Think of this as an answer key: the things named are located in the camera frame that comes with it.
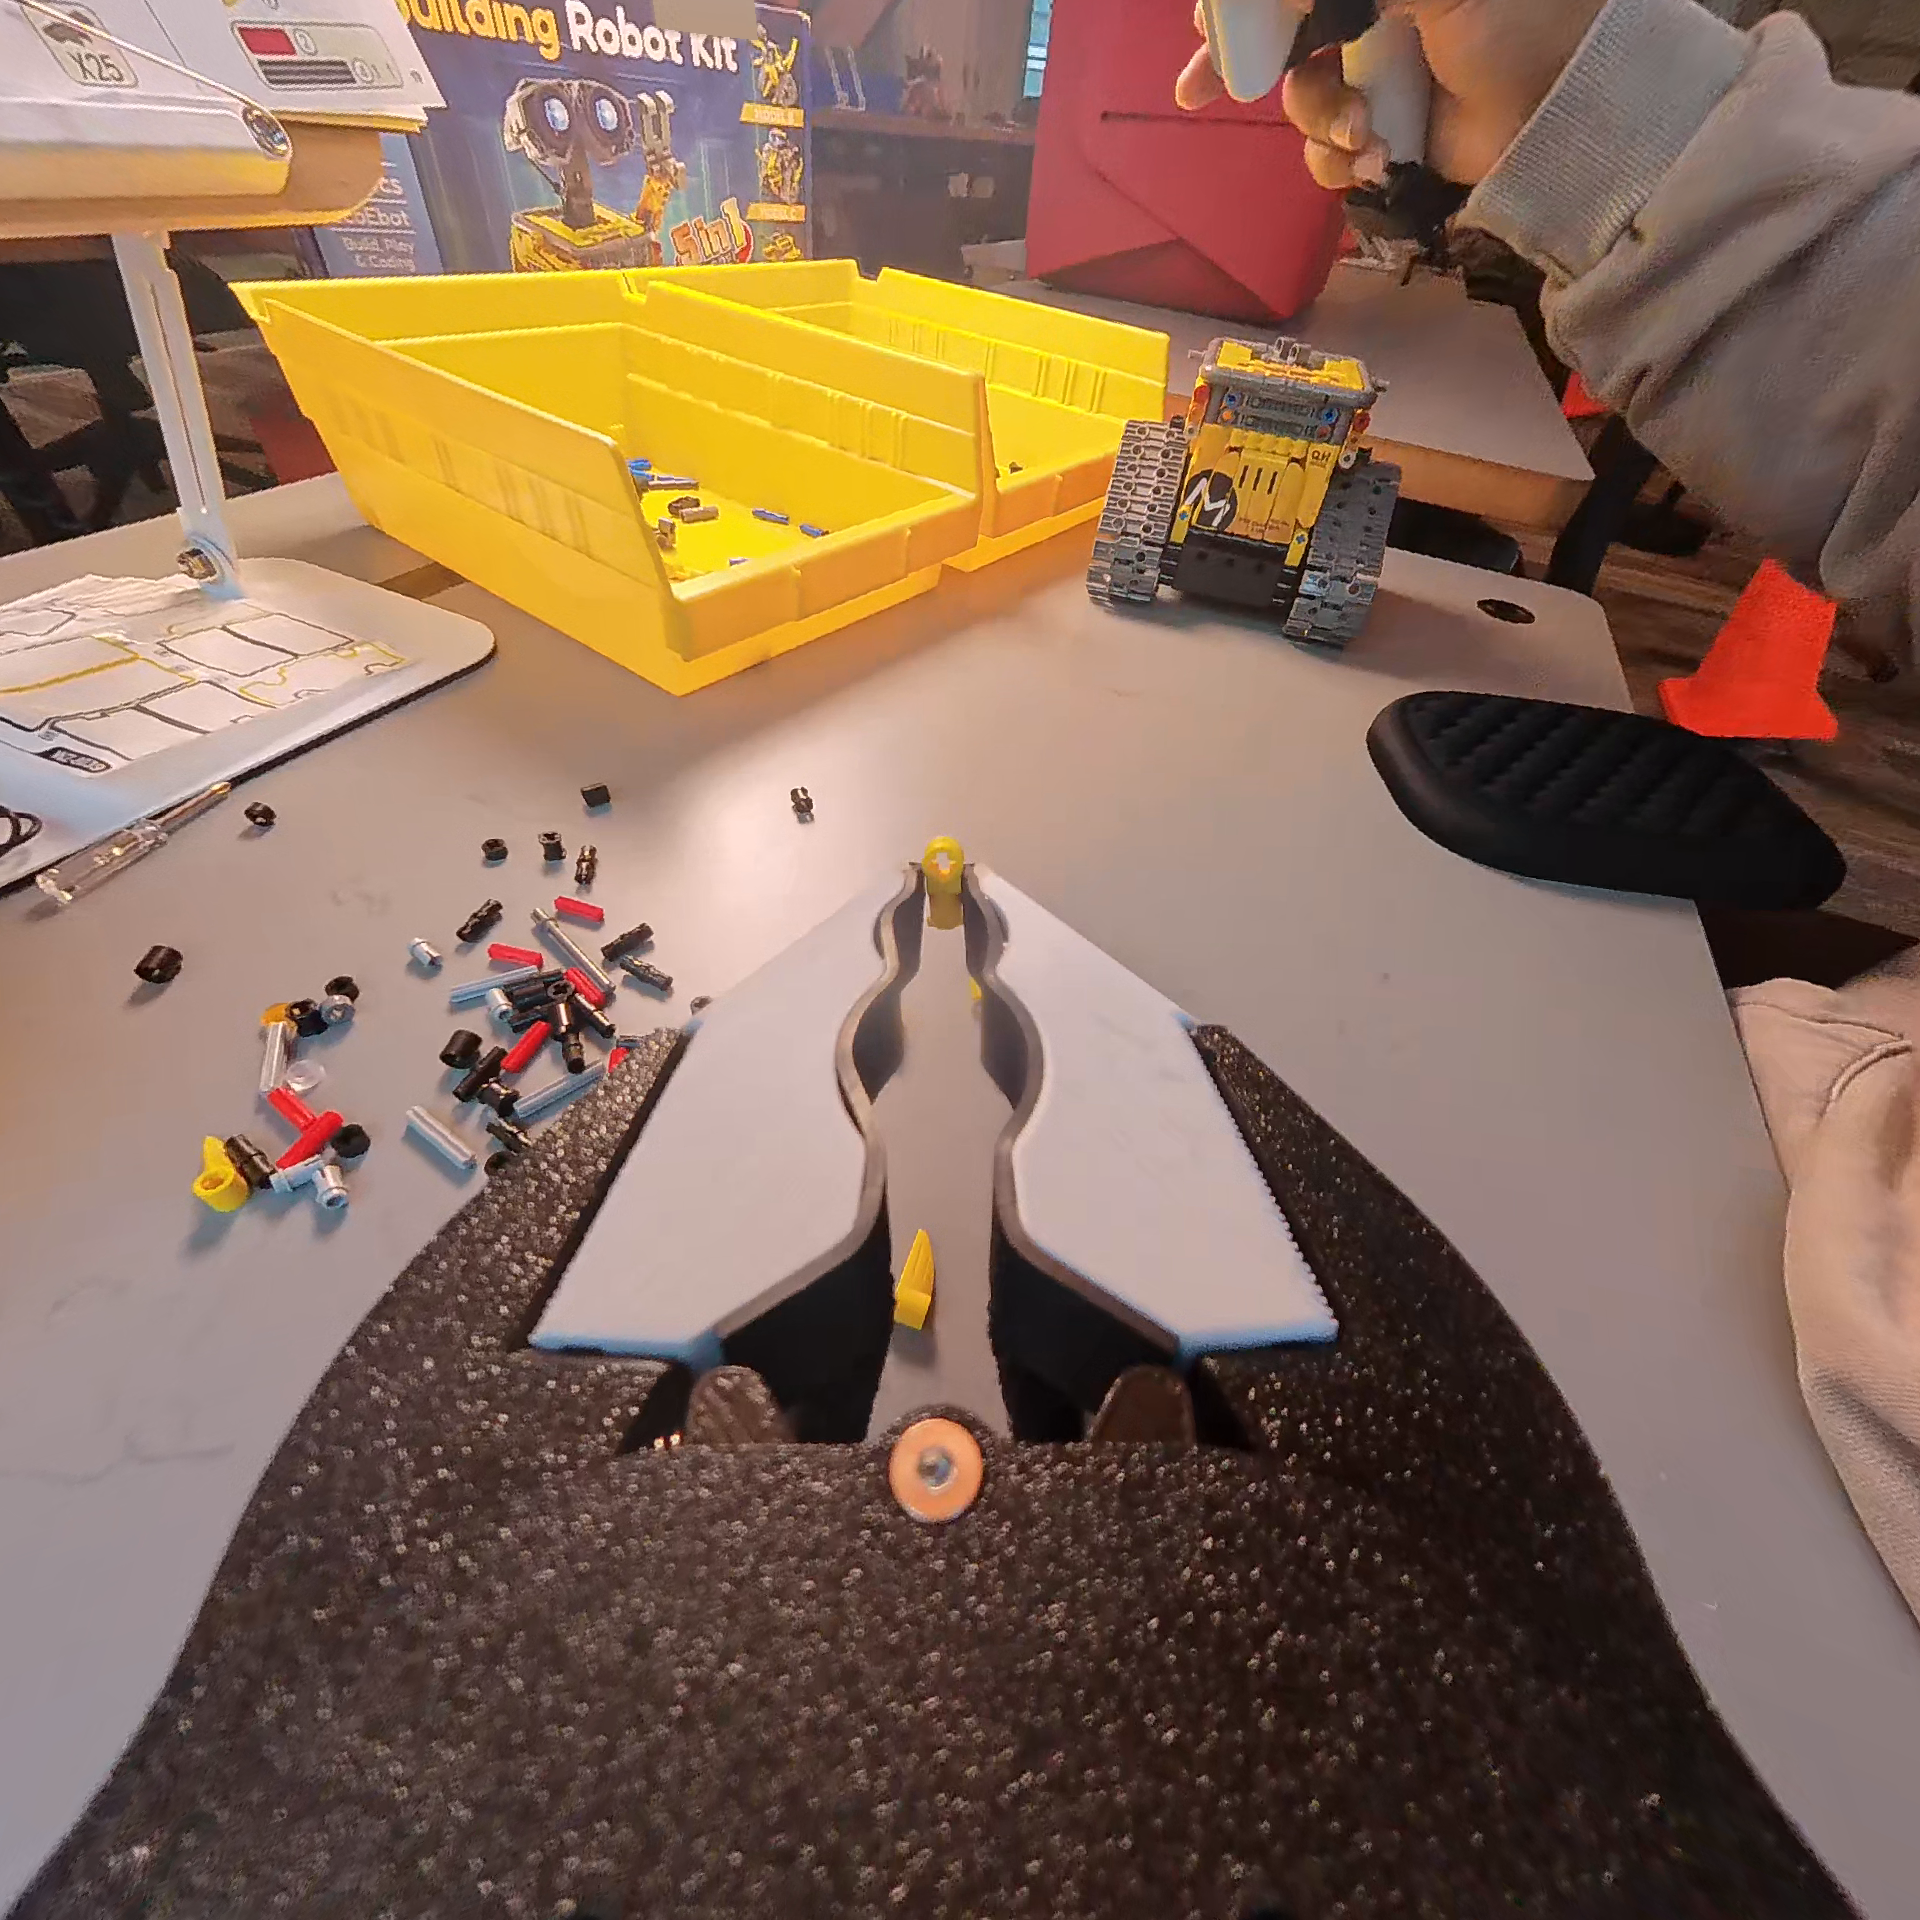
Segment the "clear handled small tool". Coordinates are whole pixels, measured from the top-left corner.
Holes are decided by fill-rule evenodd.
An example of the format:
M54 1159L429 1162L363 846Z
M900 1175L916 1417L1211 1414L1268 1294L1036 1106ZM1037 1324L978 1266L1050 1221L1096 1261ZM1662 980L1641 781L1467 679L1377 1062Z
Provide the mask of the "clear handled small tool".
M73 905L118 872L132 869L144 857L152 857L173 837L178 826L194 822L198 816L221 804L230 790L230 781L217 781L178 804L132 821L101 840L64 857L54 865L40 870L34 876L34 885L54 905Z

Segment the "instruction booklet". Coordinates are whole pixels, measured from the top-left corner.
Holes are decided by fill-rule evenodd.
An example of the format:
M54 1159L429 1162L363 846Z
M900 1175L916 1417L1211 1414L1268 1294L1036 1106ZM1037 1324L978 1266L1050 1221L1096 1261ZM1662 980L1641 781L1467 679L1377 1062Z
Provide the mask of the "instruction booklet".
M413 133L441 105L394 5L2 5L5 202L266 199L294 128Z

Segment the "white booklet stand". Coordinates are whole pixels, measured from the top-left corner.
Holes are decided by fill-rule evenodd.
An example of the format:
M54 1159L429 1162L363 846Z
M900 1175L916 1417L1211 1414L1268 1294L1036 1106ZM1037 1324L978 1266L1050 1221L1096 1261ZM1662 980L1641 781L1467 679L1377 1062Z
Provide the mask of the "white booklet stand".
M382 175L374 124L281 120L251 102L210 110L108 110L108 137L83 138L76 111L17 102L5 116L5 240L108 234L177 480L186 573L206 596L242 593L225 518L225 480L164 249L177 230L333 223Z

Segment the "yellow tracked toy robot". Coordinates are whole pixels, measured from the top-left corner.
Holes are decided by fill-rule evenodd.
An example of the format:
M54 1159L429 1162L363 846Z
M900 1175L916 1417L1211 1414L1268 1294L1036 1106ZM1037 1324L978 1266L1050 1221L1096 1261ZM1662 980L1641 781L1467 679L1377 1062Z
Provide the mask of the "yellow tracked toy robot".
M1379 398L1354 354L1214 337L1184 414L1120 433L1089 596L1148 607L1170 589L1345 648L1374 609L1401 498L1401 469L1364 441Z

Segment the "grey desk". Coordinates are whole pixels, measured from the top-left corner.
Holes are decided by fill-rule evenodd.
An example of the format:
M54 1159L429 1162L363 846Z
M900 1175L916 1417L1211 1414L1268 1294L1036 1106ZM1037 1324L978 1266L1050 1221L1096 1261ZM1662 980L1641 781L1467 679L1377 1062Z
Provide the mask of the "grey desk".
M1400 564L1349 658L1092 607L1048 541L686 700L488 592L496 655L72 906L5 900L5 1903L171 1668L277 1441L468 1192L400 1141L453 1025L405 946L600 842L683 1004L934 834L1226 1024L1446 1233L1586 1429L1731 1729L1915 1914L1915 1624L1796 1383L1785 1198L1696 921L1434 847L1413 688L1625 695L1604 613ZM580 786L610 812L584 826Z

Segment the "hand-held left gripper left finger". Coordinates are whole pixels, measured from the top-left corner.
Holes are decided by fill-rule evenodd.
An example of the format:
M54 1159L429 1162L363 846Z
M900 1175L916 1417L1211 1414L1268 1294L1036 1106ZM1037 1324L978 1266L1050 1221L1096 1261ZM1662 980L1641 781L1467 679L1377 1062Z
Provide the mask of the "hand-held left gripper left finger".
M718 1358L878 1222L918 878L891 870L689 1024L534 1320L545 1353Z

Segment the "grey table with wooden edge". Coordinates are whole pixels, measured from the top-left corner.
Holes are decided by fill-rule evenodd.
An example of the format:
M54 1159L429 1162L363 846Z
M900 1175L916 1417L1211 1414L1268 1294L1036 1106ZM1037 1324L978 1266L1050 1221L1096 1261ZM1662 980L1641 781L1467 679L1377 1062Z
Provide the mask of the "grey table with wooden edge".
M1404 496L1554 537L1594 469L1520 320L1457 279L1342 258L1281 333L1358 357L1384 383L1369 441Z

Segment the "scattered small building pieces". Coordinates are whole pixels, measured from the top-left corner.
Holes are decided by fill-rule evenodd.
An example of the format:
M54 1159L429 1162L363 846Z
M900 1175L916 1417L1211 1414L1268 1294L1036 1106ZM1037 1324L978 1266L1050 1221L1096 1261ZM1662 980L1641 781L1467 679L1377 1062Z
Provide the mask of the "scattered small building pieces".
M491 1166L513 1162L525 1148L529 1122L565 1097L586 1092L637 1048L620 1033L617 991L630 982L652 1001L672 1001L676 984L653 960L650 921L601 944L588 935L605 926L601 903L556 895L531 913L534 946L489 944L484 976L448 990L448 1007L482 1017L459 1025L440 1048L448 1097L488 1112ZM353 1017L361 991L337 976L322 998L286 1001L260 1018L258 1101L280 1118L286 1142L251 1136L206 1136L189 1192L216 1216L230 1216L266 1192L308 1192L322 1210L353 1202L349 1166L370 1148L368 1128L341 1110L318 1108L297 1084L297 1044Z

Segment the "person's right hand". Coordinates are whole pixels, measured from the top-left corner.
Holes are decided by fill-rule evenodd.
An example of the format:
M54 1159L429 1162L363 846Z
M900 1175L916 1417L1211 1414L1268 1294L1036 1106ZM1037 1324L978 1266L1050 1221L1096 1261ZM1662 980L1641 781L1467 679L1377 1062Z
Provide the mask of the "person's right hand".
M1426 162L1454 185L1475 185L1523 133L1602 2L1380 2L1377 22L1413 26L1432 72ZM1312 177L1334 192L1385 180L1389 146L1366 96L1346 82L1326 45L1281 85L1281 111L1304 135Z

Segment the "person's beige sweatshirt torso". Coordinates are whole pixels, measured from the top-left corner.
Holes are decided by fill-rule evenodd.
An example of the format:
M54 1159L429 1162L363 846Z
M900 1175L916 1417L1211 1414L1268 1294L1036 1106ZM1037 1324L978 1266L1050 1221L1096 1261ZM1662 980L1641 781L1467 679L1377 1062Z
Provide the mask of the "person's beige sweatshirt torso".
M1787 1188L1782 1285L1813 1429L1917 1609L1917 960L1731 991Z

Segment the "robot kit box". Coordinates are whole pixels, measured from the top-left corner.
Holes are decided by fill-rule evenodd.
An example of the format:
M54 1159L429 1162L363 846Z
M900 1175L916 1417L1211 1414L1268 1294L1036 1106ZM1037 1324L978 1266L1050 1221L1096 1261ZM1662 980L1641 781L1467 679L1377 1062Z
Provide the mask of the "robot kit box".
M789 265L814 250L809 14L744 38L691 5L409 2L443 105L385 135L385 175L315 228L320 273Z

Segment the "person's right forearm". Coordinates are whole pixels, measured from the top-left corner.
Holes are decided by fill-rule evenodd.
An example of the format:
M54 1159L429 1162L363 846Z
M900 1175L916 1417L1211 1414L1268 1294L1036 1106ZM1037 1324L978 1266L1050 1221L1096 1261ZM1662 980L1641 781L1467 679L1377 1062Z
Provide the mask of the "person's right forearm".
M1813 26L1618 2L1467 201L1557 354L1673 478L1917 640L1917 110Z

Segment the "small pieces inside bin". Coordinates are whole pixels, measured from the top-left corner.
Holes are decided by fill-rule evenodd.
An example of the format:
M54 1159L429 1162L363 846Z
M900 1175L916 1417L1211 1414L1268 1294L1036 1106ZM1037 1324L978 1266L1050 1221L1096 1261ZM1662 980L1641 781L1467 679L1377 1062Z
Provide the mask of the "small pieces inside bin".
M672 584L744 569L833 533L785 510L741 504L699 485L692 472L657 466L648 456L629 456L627 471L640 527L653 540Z

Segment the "orange traffic cone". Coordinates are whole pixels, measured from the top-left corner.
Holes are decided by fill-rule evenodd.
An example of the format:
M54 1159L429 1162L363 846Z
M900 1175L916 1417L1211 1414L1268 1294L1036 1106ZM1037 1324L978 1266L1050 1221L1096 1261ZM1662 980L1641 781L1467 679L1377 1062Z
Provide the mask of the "orange traffic cone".
M1664 720L1698 736L1836 740L1819 693L1838 605L1765 559L1741 588L1700 665L1660 684Z

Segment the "red felt bag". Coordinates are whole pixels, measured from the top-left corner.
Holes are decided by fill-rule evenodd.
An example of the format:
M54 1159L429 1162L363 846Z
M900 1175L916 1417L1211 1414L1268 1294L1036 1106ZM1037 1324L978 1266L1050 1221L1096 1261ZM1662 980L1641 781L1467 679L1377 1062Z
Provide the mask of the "red felt bag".
M1194 2L1051 5L1025 265L1080 294L1289 320L1328 284L1342 201L1278 98L1177 105L1197 42Z

